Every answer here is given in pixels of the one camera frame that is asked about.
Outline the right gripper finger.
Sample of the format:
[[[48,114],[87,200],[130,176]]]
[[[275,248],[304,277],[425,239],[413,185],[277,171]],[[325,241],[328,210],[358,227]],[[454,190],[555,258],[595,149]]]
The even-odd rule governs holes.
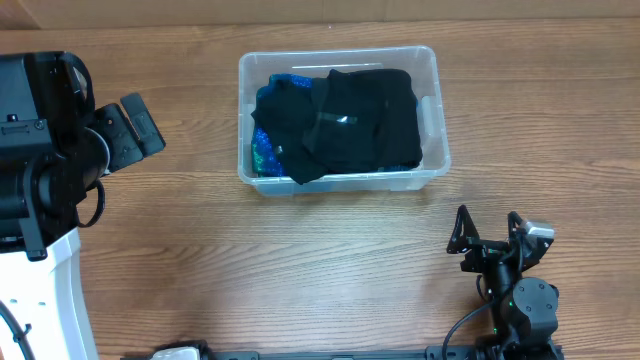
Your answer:
[[[466,253],[479,240],[479,233],[465,205],[456,213],[454,228],[448,242],[448,254]]]
[[[508,237],[512,241],[519,241],[524,234],[524,228],[522,227],[523,219],[516,211],[511,211],[507,215],[508,224]]]

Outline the sparkly blue fabric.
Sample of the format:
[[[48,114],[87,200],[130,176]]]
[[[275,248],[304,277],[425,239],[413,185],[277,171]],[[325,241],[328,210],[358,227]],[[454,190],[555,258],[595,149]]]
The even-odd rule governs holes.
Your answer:
[[[272,74],[269,83],[261,87],[256,94],[256,101],[272,93],[278,82],[290,83],[297,88],[311,89],[312,79],[295,74]],[[283,177],[286,172],[278,160],[271,140],[266,131],[258,124],[254,125],[251,140],[252,170],[258,177]]]

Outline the black garment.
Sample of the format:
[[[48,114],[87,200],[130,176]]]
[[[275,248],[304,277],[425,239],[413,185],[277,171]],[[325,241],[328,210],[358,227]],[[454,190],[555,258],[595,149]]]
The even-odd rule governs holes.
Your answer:
[[[303,145],[303,135],[311,128],[315,116],[311,90],[278,82],[272,93],[256,101],[251,113],[254,125],[258,124],[268,134],[286,172],[283,177],[299,185],[329,173]]]
[[[423,159],[418,129],[418,100],[412,78],[400,69],[374,69],[351,74],[367,86],[378,105],[375,135],[376,168],[415,168]]]
[[[377,168],[379,133],[388,109],[389,69],[343,73],[312,80],[313,118],[303,145],[331,173]]]

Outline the blue denim jeans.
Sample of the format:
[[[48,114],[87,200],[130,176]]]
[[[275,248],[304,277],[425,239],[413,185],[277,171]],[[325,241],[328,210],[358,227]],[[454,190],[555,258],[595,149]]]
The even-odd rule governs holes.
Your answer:
[[[411,171],[420,165],[419,160],[392,160],[381,161],[378,164],[379,172],[402,172]]]

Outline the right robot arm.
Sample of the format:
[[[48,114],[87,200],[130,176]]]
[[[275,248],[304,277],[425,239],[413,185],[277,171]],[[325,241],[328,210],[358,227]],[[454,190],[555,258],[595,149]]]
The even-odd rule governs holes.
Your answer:
[[[483,239],[468,209],[458,208],[446,252],[462,254],[463,272],[475,273],[476,291],[484,304],[458,320],[439,350],[442,359],[562,359],[553,343],[558,329],[559,290],[524,272],[537,265],[554,242],[549,224],[527,220],[517,212],[507,215],[504,241]],[[450,341],[467,321],[484,311],[491,314],[493,333],[455,350]]]

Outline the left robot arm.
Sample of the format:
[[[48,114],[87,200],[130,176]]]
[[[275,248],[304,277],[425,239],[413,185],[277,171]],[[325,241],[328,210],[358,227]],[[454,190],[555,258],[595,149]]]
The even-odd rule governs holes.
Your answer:
[[[1,59],[1,352],[7,359],[94,359],[82,289],[78,206],[106,206],[104,177],[165,141],[141,96],[97,106],[75,54]]]

